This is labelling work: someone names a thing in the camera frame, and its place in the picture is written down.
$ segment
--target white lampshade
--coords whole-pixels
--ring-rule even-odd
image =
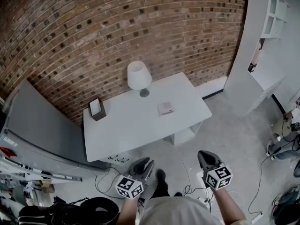
[[[127,67],[128,86],[134,90],[147,88],[152,82],[151,74],[141,61],[134,61]]]

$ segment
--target black shoe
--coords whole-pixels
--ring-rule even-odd
[[[157,182],[165,182],[165,172],[162,169],[158,169],[156,172]]]
[[[183,195],[182,195],[182,193],[177,192],[177,193],[175,193],[174,197],[183,197]]]

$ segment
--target refrigerator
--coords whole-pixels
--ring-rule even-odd
[[[27,80],[15,89],[2,111],[0,147],[17,156],[10,162],[30,170],[85,178],[108,163],[88,162],[83,130],[51,105]]]

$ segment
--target white wall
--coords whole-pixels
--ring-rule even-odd
[[[290,99],[300,89],[300,0],[286,0],[292,7],[287,14],[280,42],[280,65],[286,78],[274,92],[286,112],[292,109]]]

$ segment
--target sneaker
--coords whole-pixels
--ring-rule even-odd
[[[175,193],[174,197],[183,197],[183,195],[182,195],[182,193],[177,192],[177,193]]]
[[[165,172],[162,169],[158,169],[156,172],[157,182],[163,181],[165,182]]]
[[[266,153],[267,157],[271,156],[271,153],[270,153],[270,146],[271,145],[274,145],[274,142],[272,140],[270,140],[267,144],[267,153]]]

